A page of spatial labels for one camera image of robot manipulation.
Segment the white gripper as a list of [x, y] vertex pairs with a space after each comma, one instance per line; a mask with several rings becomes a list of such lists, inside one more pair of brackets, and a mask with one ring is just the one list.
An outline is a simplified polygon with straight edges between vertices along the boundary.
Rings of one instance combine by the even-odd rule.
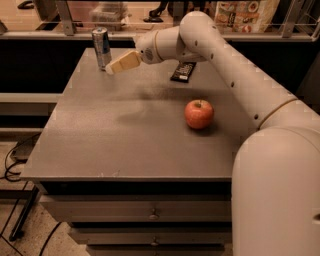
[[134, 39], [136, 50], [129, 50], [106, 65], [105, 70], [113, 75], [136, 68], [143, 61], [147, 64], [157, 62], [155, 47], [156, 32], [151, 31], [137, 35]]

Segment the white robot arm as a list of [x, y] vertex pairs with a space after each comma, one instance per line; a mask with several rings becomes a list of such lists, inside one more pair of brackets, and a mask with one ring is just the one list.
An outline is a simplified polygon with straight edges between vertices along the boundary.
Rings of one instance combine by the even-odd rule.
[[232, 171], [234, 256], [320, 256], [320, 117], [228, 44], [201, 11], [140, 37], [107, 66], [208, 61], [249, 117]]

